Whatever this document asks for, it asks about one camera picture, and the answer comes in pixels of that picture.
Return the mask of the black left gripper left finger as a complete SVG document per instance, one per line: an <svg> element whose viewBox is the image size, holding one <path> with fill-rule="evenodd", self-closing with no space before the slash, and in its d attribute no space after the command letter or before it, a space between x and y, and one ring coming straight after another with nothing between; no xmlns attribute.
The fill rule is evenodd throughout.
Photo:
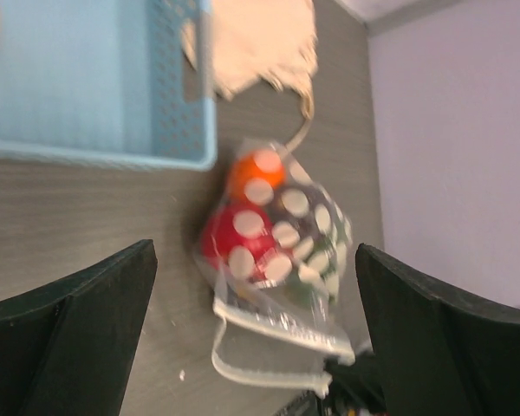
<svg viewBox="0 0 520 416"><path fill-rule="evenodd" d="M150 239L0 302L0 415L120 413L157 272Z"/></svg>

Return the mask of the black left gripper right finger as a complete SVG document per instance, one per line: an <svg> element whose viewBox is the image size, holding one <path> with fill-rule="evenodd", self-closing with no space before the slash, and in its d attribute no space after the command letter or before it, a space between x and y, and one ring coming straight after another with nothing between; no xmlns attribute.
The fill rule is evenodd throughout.
<svg viewBox="0 0 520 416"><path fill-rule="evenodd" d="M355 270L392 415L520 415L520 309L360 244Z"/></svg>

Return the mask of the fake dark purple plum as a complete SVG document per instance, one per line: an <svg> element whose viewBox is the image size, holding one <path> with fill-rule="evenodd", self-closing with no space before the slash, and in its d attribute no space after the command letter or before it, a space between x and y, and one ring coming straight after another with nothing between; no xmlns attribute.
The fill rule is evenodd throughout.
<svg viewBox="0 0 520 416"><path fill-rule="evenodd" d="M283 248L292 248L306 237L316 240L333 229L330 203L314 185L281 185L265 208L272 235Z"/></svg>

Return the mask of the clear zip top bag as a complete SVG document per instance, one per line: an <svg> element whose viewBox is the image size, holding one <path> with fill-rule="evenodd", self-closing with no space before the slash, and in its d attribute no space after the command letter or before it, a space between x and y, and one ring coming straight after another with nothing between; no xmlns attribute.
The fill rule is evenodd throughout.
<svg viewBox="0 0 520 416"><path fill-rule="evenodd" d="M231 166L255 150L275 150L286 173L281 185L314 185L320 189L330 203L333 225L349 223L352 235L352 226L341 207L320 183L309 176L292 153L287 156L279 153L283 147L275 141L246 140L238 148ZM230 169L224 192L210 216L219 207L232 202L252 204L228 194L226 186ZM266 205L257 206L270 218ZM296 246L283 248L276 241L277 253L270 256L265 269L268 280L254 283L234 277L223 263L215 269L198 252L201 232L194 258L213 288L212 309L219 319L211 351L214 368L225 378L244 385L309 390L319 396L326 395L331 383L331 376L325 368L326 360L351 364L355 354L348 336L335 322L336 303L329 303L325 289L315 291L315 300L309 309L300 307L284 294L289 274L299 267L299 260L292 254Z"/></svg>

